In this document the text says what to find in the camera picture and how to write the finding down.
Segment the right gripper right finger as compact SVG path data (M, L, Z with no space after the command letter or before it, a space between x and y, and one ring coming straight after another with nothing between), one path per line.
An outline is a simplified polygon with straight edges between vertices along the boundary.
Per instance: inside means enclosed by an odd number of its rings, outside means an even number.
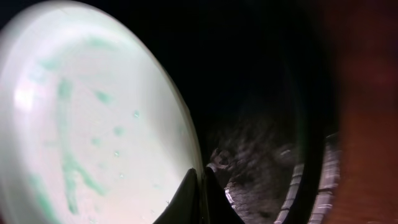
M224 189L219 185L215 173L210 167L204 170L204 187L206 211L209 224L244 224L242 219L233 210Z

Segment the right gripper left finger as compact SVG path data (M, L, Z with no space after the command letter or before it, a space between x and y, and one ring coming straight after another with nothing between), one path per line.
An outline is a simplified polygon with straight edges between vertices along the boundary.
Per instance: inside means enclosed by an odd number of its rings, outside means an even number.
M199 201L197 172L191 168L154 224L198 224L200 222Z

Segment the mint plate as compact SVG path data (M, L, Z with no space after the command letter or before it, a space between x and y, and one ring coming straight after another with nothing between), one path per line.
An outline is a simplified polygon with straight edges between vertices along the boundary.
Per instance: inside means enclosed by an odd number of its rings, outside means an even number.
M4 223L154 223L200 166L177 87L118 20L46 1L3 28Z

